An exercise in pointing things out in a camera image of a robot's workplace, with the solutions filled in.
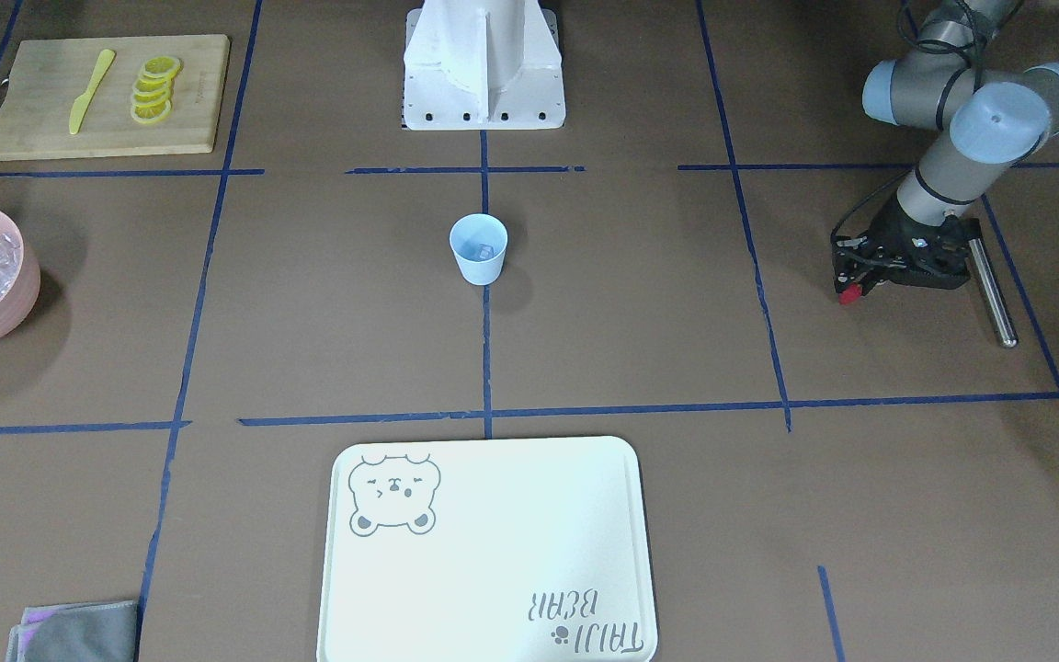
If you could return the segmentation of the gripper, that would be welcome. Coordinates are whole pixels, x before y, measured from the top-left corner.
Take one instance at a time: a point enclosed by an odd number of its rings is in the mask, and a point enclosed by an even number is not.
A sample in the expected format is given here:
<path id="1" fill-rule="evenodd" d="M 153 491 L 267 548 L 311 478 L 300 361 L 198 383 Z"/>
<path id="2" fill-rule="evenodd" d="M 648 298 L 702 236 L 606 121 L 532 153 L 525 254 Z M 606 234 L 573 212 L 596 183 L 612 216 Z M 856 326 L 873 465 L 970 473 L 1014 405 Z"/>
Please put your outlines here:
<path id="1" fill-rule="evenodd" d="M 870 222 L 875 281 L 912 288 L 959 289 L 971 278 L 971 240 L 982 238 L 976 219 L 947 215 L 938 226 L 918 223 L 900 205 L 882 205 Z"/>

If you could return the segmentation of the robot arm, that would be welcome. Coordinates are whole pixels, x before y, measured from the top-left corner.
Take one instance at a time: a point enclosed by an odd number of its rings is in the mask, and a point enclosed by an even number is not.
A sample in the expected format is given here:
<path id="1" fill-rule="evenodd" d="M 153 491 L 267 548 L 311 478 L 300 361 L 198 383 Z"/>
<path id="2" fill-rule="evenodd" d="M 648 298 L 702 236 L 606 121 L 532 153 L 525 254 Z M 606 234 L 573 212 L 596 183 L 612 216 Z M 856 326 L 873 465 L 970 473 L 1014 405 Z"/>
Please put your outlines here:
<path id="1" fill-rule="evenodd" d="M 847 301 L 895 282 L 954 290 L 970 278 L 963 215 L 1015 164 L 1059 135 L 1059 62 L 987 70 L 989 42 L 1017 1 L 941 1 L 904 56 L 865 80 L 867 117 L 937 131 L 936 142 L 852 238 L 833 237 L 836 290 Z"/>

